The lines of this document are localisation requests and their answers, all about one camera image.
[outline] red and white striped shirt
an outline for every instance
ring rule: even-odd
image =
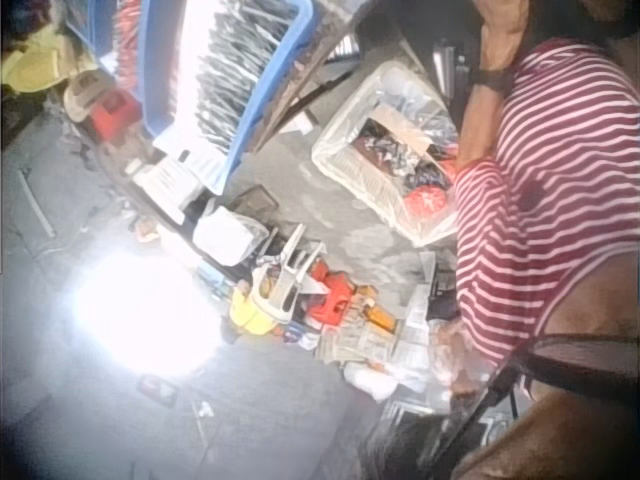
[[[456,179],[458,302],[499,362],[558,303],[640,242],[640,99],[597,50],[540,45],[519,65],[495,155]]]

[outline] blue plastic crate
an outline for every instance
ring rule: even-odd
[[[144,123],[154,137],[173,123],[169,112],[171,62],[184,0],[143,0],[138,88]]]
[[[293,62],[298,58],[300,50],[309,44],[313,35],[317,23],[313,0],[286,1],[298,9],[298,14],[256,84],[236,129],[236,136],[229,149],[227,160],[221,166],[215,183],[209,185],[216,195],[222,194],[227,178],[240,165],[242,154],[251,140],[257,123],[262,119],[265,108],[273,99]]]
[[[113,50],[113,16],[117,4],[117,0],[89,0],[90,46],[97,58]]]
[[[91,0],[65,0],[67,5],[67,25],[91,48]]]
[[[229,174],[239,165],[240,157],[251,139],[256,124],[262,119],[267,104],[298,58],[300,50],[308,45],[314,32],[317,17],[313,0],[283,1],[296,7],[296,18],[251,94],[227,160],[217,172],[217,178],[206,182],[207,187],[216,194],[222,193]],[[145,125],[149,133],[155,137],[171,126],[174,120],[169,113],[169,77],[176,32],[182,18],[182,5],[181,1],[143,1],[140,83]]]

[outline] black watch strap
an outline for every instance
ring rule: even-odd
[[[510,70],[474,70],[471,83],[508,95],[513,88],[513,74]]]

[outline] beige cap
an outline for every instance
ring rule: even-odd
[[[102,70],[89,70],[72,78],[63,96],[69,118],[76,123],[82,122],[91,107],[114,86],[113,79]]]

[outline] yellow object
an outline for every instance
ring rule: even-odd
[[[237,327],[252,335],[265,335],[276,326],[276,322],[253,303],[251,296],[239,288],[233,290],[229,316]]]
[[[97,68],[83,53],[76,58],[71,40],[47,25],[32,34],[22,51],[11,53],[2,62],[2,83],[19,93],[33,93],[50,88],[65,78]]]
[[[388,332],[393,333],[396,329],[396,319],[391,316],[384,308],[375,305],[373,307],[366,307],[364,311],[367,320],[375,323],[381,328],[384,328]]]
[[[378,298],[378,290],[373,285],[361,285],[356,288],[356,294],[375,300]]]

